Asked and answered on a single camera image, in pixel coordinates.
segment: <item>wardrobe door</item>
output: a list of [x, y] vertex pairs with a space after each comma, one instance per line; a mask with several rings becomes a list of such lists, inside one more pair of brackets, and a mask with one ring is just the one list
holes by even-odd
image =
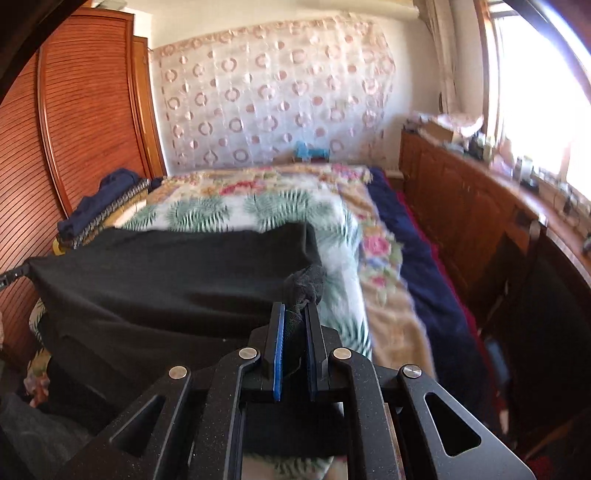
[[133, 15], [80, 8], [39, 54], [41, 134], [69, 215], [120, 167], [151, 177], [132, 67]]
[[[63, 219], [37, 126], [36, 78], [34, 55], [0, 105], [0, 272], [50, 252]], [[0, 292], [0, 357], [21, 369], [38, 348], [28, 325], [38, 298], [26, 278]]]
[[160, 147], [160, 138], [156, 127], [154, 102], [148, 58], [148, 39], [134, 37], [134, 88], [138, 105], [139, 127], [144, 140], [148, 165], [153, 177], [166, 175], [166, 166]]

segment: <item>white curtain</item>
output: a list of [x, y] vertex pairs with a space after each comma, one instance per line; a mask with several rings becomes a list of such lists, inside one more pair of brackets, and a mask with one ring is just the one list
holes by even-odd
[[455, 82], [457, 48], [450, 2], [449, 0], [414, 0], [414, 3], [435, 42], [443, 112], [457, 113], [460, 110]]
[[394, 59], [359, 17], [273, 22], [154, 50], [169, 173], [286, 161], [297, 141], [341, 163], [383, 163]]

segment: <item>small bottle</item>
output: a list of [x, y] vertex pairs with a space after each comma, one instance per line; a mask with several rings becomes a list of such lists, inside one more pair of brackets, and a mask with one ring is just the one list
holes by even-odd
[[519, 181], [521, 178], [521, 159], [518, 158], [513, 167], [513, 180]]
[[490, 165], [495, 159], [495, 140], [492, 137], [486, 139], [483, 158], [487, 165]]

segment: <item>navy blue blanket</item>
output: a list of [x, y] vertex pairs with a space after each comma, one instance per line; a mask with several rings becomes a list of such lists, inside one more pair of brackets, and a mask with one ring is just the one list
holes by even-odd
[[139, 182], [139, 175], [127, 168], [119, 168], [100, 181], [99, 191], [82, 200], [69, 218], [57, 222], [57, 231], [65, 241], [73, 240], [107, 206]]
[[437, 380], [482, 421], [491, 413], [491, 382], [462, 307], [441, 275], [431, 246], [421, 239], [382, 170], [370, 170], [374, 179], [368, 185], [369, 194], [382, 221], [404, 245], [401, 275], [408, 284], [417, 316], [427, 328]]

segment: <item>palm leaf pattern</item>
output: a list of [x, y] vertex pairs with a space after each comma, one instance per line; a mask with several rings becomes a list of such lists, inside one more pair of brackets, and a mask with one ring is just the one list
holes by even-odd
[[221, 197], [179, 200], [165, 214], [168, 229], [175, 232], [219, 232], [230, 210]]
[[277, 480], [304, 480], [322, 478], [328, 471], [333, 457], [329, 458], [278, 458], [267, 455], [249, 456], [273, 465]]
[[147, 230], [156, 220], [157, 205], [146, 205], [132, 218], [125, 222], [123, 228], [127, 230]]
[[371, 359], [371, 338], [366, 322], [354, 317], [343, 318], [333, 307], [347, 302], [347, 289], [341, 273], [327, 273], [324, 292], [318, 305], [320, 323], [339, 332], [343, 346]]
[[244, 210], [256, 218], [261, 231], [289, 222], [310, 222], [317, 227], [333, 213], [330, 203], [318, 202], [310, 192], [297, 189], [249, 195]]
[[343, 223], [330, 223], [321, 228], [315, 228], [316, 242], [319, 247], [324, 244], [329, 244], [330, 247], [345, 244], [357, 254], [362, 239], [361, 227], [355, 222], [349, 209], [343, 208], [343, 214], [345, 216]]

